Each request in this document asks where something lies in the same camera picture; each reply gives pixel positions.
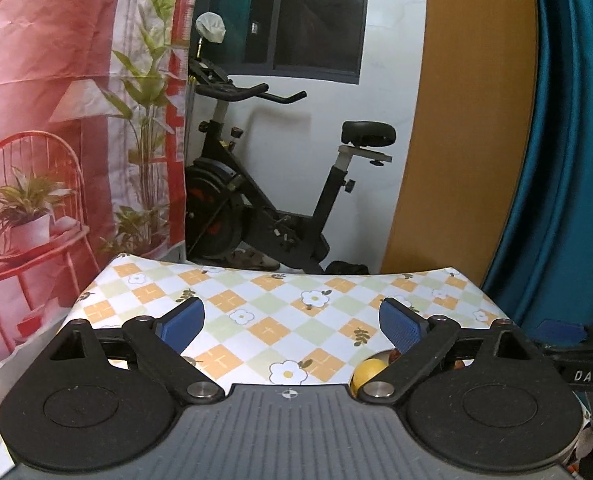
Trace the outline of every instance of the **handlebar grip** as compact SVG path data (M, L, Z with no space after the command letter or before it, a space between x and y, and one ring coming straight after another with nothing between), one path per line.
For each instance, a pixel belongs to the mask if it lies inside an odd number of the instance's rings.
M259 95L257 97L260 97L261 99L265 99L267 101L272 101L273 103L279 103L282 105L290 105L292 103L300 101L301 99L305 99L307 97L307 92L301 90L300 92L298 92L294 95L290 95L289 97L280 97L280 96L274 95L274 94L262 93L261 95Z
M236 86L224 86L217 88L216 86L197 85L196 93L218 99L219 101L227 101L234 103L237 101L245 101L250 97L256 97L267 92L270 87L266 83L253 86L251 88L236 88Z

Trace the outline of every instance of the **stationary bike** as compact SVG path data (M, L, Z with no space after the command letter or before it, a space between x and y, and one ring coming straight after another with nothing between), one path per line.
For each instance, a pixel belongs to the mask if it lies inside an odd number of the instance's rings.
M243 241L288 267L323 274L321 261L329 253L323 228L340 189L352 192L355 185L355 181L345 180L347 167L353 156L369 158L375 166L391 162L390 155L363 147L393 144L394 128L367 121L343 123L339 156L329 170L313 215L280 211L232 153L235 141L222 140L225 114L231 102L258 97L291 104L307 94L279 97L268 93L265 83L238 88L222 69L200 57L190 59L188 74L197 94L216 99L212 119L198 127L206 134L201 156L186 168L188 257L219 258ZM243 130L234 127L230 135L240 139Z

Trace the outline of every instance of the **das logo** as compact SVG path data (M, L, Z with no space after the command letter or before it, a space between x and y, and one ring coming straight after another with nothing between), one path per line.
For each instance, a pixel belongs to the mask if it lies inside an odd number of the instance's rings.
M583 383L593 383L593 374L592 372L585 373L583 370L577 370L574 374L574 382L583 382Z

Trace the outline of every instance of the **tablecloth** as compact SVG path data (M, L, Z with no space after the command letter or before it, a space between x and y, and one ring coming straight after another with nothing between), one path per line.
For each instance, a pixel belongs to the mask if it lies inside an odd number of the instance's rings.
M121 254L81 294L66 321L116 327L159 317L190 296L206 323L182 355L226 391L234 383L347 383L361 361L393 345L378 309L393 297L425 317L487 328L503 312L458 270L376 276L278 274L170 264Z

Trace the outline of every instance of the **black bike seat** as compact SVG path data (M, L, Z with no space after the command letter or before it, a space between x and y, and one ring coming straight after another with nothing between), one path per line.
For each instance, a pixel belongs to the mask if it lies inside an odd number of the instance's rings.
M353 144L357 148L381 148L390 146L395 140L396 130L393 126L373 121L345 121L340 136L343 144Z

